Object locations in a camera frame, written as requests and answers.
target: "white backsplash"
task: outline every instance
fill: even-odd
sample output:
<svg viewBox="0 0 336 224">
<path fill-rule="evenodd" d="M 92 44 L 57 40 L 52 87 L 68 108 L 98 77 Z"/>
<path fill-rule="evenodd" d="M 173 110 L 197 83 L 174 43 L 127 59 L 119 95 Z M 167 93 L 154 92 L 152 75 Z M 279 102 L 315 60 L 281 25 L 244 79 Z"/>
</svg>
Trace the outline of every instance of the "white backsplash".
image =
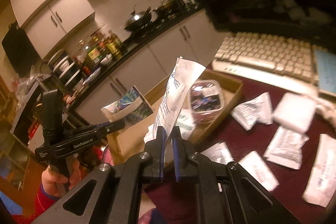
<svg viewBox="0 0 336 224">
<path fill-rule="evenodd" d="M 65 40 L 63 48 L 73 54 L 81 39 L 85 39 L 98 28 L 102 27 L 105 32 L 111 29 L 122 41 L 127 39 L 130 32 L 124 30 L 124 25 L 133 11 L 134 5 L 137 12 L 146 10 L 149 6 L 155 9 L 162 0 L 89 0 L 96 11 L 95 21 L 88 24 L 85 28 L 71 35 Z"/>
</svg>

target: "space bar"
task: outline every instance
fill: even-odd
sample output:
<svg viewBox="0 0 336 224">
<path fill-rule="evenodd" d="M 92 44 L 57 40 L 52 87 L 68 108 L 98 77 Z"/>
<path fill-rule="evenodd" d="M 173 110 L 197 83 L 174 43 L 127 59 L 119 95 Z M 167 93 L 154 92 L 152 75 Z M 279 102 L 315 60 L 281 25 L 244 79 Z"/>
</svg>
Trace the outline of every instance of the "space bar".
<svg viewBox="0 0 336 224">
<path fill-rule="evenodd" d="M 263 68 L 267 70 L 274 70 L 276 65 L 275 62 L 272 61 L 260 60 L 247 56 L 239 56 L 236 62 L 241 65 Z"/>
</svg>

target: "cardboard box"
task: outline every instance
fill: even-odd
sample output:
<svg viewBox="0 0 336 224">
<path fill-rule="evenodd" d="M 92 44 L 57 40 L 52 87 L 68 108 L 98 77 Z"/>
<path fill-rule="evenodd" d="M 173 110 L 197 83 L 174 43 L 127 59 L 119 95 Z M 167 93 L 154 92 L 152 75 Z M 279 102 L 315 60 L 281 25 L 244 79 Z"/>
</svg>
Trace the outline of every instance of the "cardboard box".
<svg viewBox="0 0 336 224">
<path fill-rule="evenodd" d="M 146 99 L 153 107 L 154 113 L 152 115 L 122 133 L 112 133 L 108 135 L 109 147 L 115 164 L 125 162 L 126 159 L 132 155 L 143 151 L 143 138 L 148 132 L 148 126 L 154 123 L 156 113 L 166 91 L 168 78 L 169 77 L 166 77 L 145 95 Z M 243 86 L 242 81 L 210 69 L 206 69 L 199 79 L 216 80 L 221 85 L 226 106 L 205 128 L 196 128 L 194 130 L 189 138 L 194 145 L 205 140 L 219 126 L 228 113 L 238 105 L 242 96 Z"/>
</svg>

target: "kitchen counter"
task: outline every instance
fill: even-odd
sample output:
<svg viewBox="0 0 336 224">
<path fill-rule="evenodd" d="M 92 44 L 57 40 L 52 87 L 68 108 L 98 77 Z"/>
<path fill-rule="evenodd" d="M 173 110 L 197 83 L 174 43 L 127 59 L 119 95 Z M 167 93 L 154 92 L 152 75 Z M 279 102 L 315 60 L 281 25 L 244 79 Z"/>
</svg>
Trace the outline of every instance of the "kitchen counter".
<svg viewBox="0 0 336 224">
<path fill-rule="evenodd" d="M 153 39 L 163 34 L 165 31 L 169 30 L 171 27 L 175 26 L 179 22 L 188 18 L 189 16 L 202 10 L 202 6 L 199 5 L 197 8 L 192 10 L 187 10 L 185 12 L 179 13 L 175 18 L 166 20 L 163 22 L 159 28 L 150 32 L 144 38 L 130 36 L 124 41 L 127 48 L 127 53 L 123 55 L 118 61 L 112 62 L 107 66 L 101 68 L 99 76 L 87 87 L 85 87 L 74 99 L 74 101 L 69 106 L 69 111 L 74 111 L 76 108 L 85 100 L 85 98 L 94 91 L 94 89 L 106 78 L 108 77 L 116 68 L 118 68 L 123 62 L 130 58 L 133 54 L 139 51 L 143 46 L 151 42 Z"/>
</svg>

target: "blue paper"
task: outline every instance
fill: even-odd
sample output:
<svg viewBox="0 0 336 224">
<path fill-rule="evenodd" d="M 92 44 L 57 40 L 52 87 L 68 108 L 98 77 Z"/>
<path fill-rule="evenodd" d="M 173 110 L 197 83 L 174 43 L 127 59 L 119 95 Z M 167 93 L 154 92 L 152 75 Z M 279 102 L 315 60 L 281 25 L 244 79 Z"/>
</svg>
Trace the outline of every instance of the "blue paper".
<svg viewBox="0 0 336 224">
<path fill-rule="evenodd" d="M 314 50 L 314 54 L 320 90 L 336 93 L 336 55 L 320 50 Z"/>
</svg>

